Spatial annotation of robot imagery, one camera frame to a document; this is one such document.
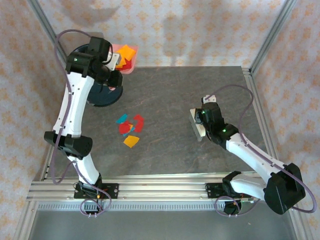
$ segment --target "patterned wallpaper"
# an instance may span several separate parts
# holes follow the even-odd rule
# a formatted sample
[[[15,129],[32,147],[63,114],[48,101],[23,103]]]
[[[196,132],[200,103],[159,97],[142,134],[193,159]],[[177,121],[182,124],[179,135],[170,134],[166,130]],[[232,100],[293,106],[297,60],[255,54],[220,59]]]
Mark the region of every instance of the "patterned wallpaper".
[[[320,204],[320,5],[299,0],[271,46],[255,80],[280,160],[294,162]],[[312,208],[310,198],[303,200]],[[314,239],[320,210],[308,214]]]
[[[64,79],[27,1],[2,0],[0,15],[0,240],[11,240],[44,164],[43,135],[59,113]]]
[[[54,30],[138,45],[137,66],[242,66],[257,56],[285,0],[39,0]],[[87,43],[69,34],[67,52]]]

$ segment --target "purple cable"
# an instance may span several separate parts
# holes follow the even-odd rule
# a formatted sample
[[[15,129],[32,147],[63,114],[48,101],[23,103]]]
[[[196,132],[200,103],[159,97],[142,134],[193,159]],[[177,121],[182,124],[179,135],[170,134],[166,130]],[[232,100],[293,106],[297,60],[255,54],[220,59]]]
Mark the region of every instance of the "purple cable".
[[[258,199],[258,200],[250,207],[250,209],[249,209],[248,211],[244,212],[244,213],[234,214],[234,215],[231,215],[231,214],[227,215],[227,214],[223,214],[223,213],[221,213],[221,212],[218,211],[217,202],[218,202],[220,199],[230,199],[230,200],[232,200],[232,201],[234,202],[234,204],[236,205],[236,207],[238,208],[238,211],[239,211],[239,212],[240,212],[240,207],[239,207],[237,201],[236,201],[234,198],[230,197],[230,196],[220,196],[220,197],[218,197],[218,198],[214,201],[214,204],[213,204],[216,213],[219,214],[219,215],[221,215],[221,216],[223,216],[223,217],[229,217],[229,218],[230,218],[230,217],[243,216],[243,215],[248,214],[249,212],[252,211],[252,209],[255,208],[255,206],[257,205],[257,203],[260,201],[260,199]]]
[[[77,29],[68,29],[68,30],[64,30],[64,31],[60,32],[56,36],[56,39],[55,39],[55,42],[54,42],[54,57],[55,57],[56,62],[59,65],[61,71],[63,72],[63,77],[65,79],[66,87],[68,88],[68,93],[69,93],[68,94],[68,103],[67,103],[67,106],[66,106],[66,109],[65,109],[65,114],[64,114],[62,122],[61,122],[60,130],[59,130],[58,135],[56,137],[54,149],[53,149],[52,156],[51,156],[51,162],[50,162],[50,173],[51,173],[52,182],[53,182],[54,185],[58,185],[63,181],[63,179],[66,177],[66,174],[67,174],[67,171],[68,171],[69,167],[72,164],[72,162],[70,162],[67,165],[67,167],[64,170],[60,180],[56,181],[56,173],[55,173],[55,170],[56,170],[55,169],[56,155],[57,155],[57,150],[58,150],[58,145],[59,145],[59,141],[60,141],[60,138],[61,138],[61,134],[62,134],[62,131],[64,129],[64,125],[66,123],[66,120],[67,120],[67,117],[68,117],[68,114],[69,114],[69,111],[70,111],[71,99],[72,99],[72,94],[71,94],[72,90],[71,90],[70,82],[68,80],[65,68],[62,66],[62,64],[61,64],[61,62],[59,60],[59,57],[58,57],[58,44],[59,44],[59,39],[61,38],[61,36],[63,34],[65,34],[65,33],[69,33],[69,32],[77,32],[77,33],[84,34],[84,35],[88,36],[89,38],[91,37],[88,33],[84,32],[84,31],[77,30]]]
[[[55,176],[55,160],[56,160],[56,155],[57,155],[57,150],[58,150],[58,145],[59,145],[59,141],[60,141],[60,138],[61,138],[61,134],[62,134],[62,131],[63,131],[63,126],[65,125],[66,123],[66,120],[67,120],[67,117],[68,117],[68,114],[69,114],[69,111],[70,111],[70,108],[71,108],[71,101],[72,101],[72,89],[71,89],[71,86],[70,86],[70,82],[69,82],[69,79],[68,79],[68,76],[66,74],[66,71],[64,69],[64,67],[62,66],[60,60],[59,60],[59,57],[58,57],[58,43],[59,43],[59,39],[61,38],[61,36],[65,33],[69,33],[69,32],[76,32],[76,33],[81,33],[81,34],[84,34],[86,36],[88,36],[89,38],[91,37],[88,33],[84,32],[84,31],[81,31],[81,30],[77,30],[77,29],[68,29],[68,30],[64,30],[62,32],[60,32],[57,36],[56,36],[56,39],[55,39],[55,43],[54,43],[54,57],[55,57],[55,60],[57,61],[61,71],[63,72],[63,77],[65,78],[65,82],[66,82],[66,87],[68,89],[68,102],[67,102],[67,106],[66,106],[66,110],[65,110],[65,114],[63,116],[63,119],[62,119],[62,122],[61,122],[61,126],[60,126],[60,130],[58,132],[58,135],[57,135],[57,138],[56,138],[56,142],[55,142],[55,145],[54,145],[54,149],[53,149],[53,153],[52,153],[52,157],[51,157],[51,163],[50,163],[50,172],[51,172],[51,177],[52,177],[52,182],[53,184],[55,185],[58,185],[60,184],[63,179],[66,177],[66,174],[67,174],[67,171],[69,169],[69,167],[71,166],[71,164],[74,164],[74,168],[77,172],[77,174],[88,184],[90,185],[93,189],[105,194],[109,199],[109,204],[102,210],[102,206],[100,206],[94,199],[85,199],[81,204],[80,204],[80,212],[85,215],[85,216],[91,216],[90,214],[87,214],[85,213],[83,210],[82,210],[82,207],[83,207],[83,204],[87,201],[93,201],[97,206],[98,208],[100,209],[100,212],[98,214],[96,214],[95,216],[99,216],[100,214],[104,213],[107,209],[110,208],[111,206],[111,196],[104,190],[90,184],[87,179],[82,175],[82,173],[79,171],[79,168],[78,168],[78,165],[77,165],[77,162],[76,161],[71,161],[66,169],[64,170],[61,178],[59,179],[59,181],[56,181],[56,176]]]
[[[239,133],[240,133],[240,137],[242,139],[242,141],[244,142],[245,145],[247,145],[247,147],[254,152],[256,155],[258,155],[260,158],[262,158],[263,160],[265,160],[268,164],[274,166],[275,168],[277,168],[278,170],[284,172],[285,174],[287,174],[289,177],[291,177],[292,179],[294,179],[296,182],[298,182],[301,186],[303,186],[305,188],[305,190],[309,193],[311,199],[312,199],[312,204],[313,207],[311,210],[305,210],[305,209],[301,209],[298,207],[293,206],[292,209],[297,210],[299,212],[302,213],[306,213],[306,214],[312,214],[317,210],[317,200],[314,196],[314,194],[312,193],[312,191],[308,188],[308,186],[306,184],[304,184],[299,178],[297,178],[296,176],[292,175],[290,172],[288,172],[287,170],[285,170],[284,168],[280,167],[279,165],[275,164],[274,162],[272,162],[271,160],[269,160],[268,158],[266,158],[264,155],[262,155],[260,152],[258,152],[257,150],[255,150],[250,144],[247,143],[243,132],[242,132],[242,119],[245,115],[245,113],[247,112],[247,110],[251,107],[251,105],[254,102],[254,94],[252,93],[252,91],[247,88],[246,86],[242,86],[242,85],[238,85],[238,84],[229,84],[229,85],[225,85],[223,87],[220,87],[218,90],[216,90],[214,93],[212,93],[210,96],[206,97],[205,100],[208,100],[209,98],[211,98],[213,95],[215,95],[216,93],[220,92],[221,90],[225,89],[225,88],[229,88],[229,87],[239,87],[242,88],[246,91],[248,91],[250,93],[251,96],[251,100],[250,103],[245,107],[243,113],[240,116],[239,119],[239,124],[238,124],[238,129],[239,129]]]

